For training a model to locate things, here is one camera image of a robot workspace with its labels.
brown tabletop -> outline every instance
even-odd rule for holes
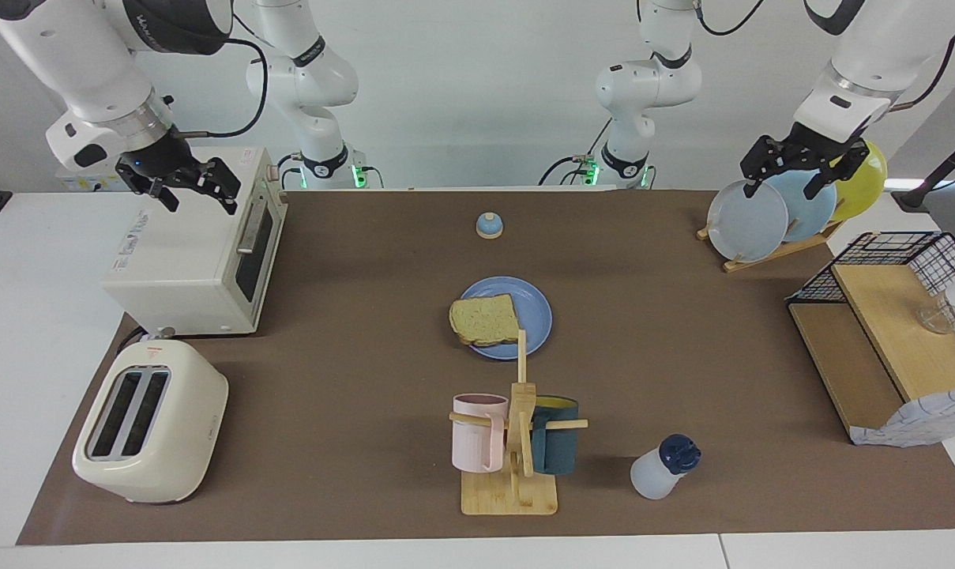
[[[259,332],[191,341],[231,385],[202,486],[155,507],[73,475],[106,357],[18,543],[955,527],[943,446],[854,447],[796,333],[784,298],[827,247],[722,273],[694,238],[711,199],[291,194]],[[505,220],[498,240],[474,231],[484,210]],[[590,419],[548,518],[463,516],[449,463],[452,396],[507,395],[516,374],[460,345],[447,319],[498,274],[553,309],[530,381]],[[672,432],[693,437],[700,467],[665,500],[641,498],[629,467]]]

mug rack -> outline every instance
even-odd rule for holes
[[[520,329],[518,378],[509,398],[505,467],[498,472],[460,473],[460,509],[466,515],[551,515],[558,511],[554,476],[534,472],[531,424],[537,386],[527,382],[527,331]],[[450,413],[449,420],[491,426],[491,419]],[[586,419],[549,421],[546,429],[588,428]]]

bread slice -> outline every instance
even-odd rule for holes
[[[459,299],[449,307],[449,324],[466,345],[489,346],[520,340],[520,320],[510,295]]]

teal mug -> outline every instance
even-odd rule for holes
[[[562,476],[575,470],[575,443],[579,429],[547,429],[548,421],[579,418],[579,402],[568,397],[542,395],[534,408],[531,447],[534,472]]]

blue knob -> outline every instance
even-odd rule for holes
[[[505,226],[502,224],[502,216],[495,212],[481,213],[477,217],[477,235],[484,239],[494,239],[502,234]]]

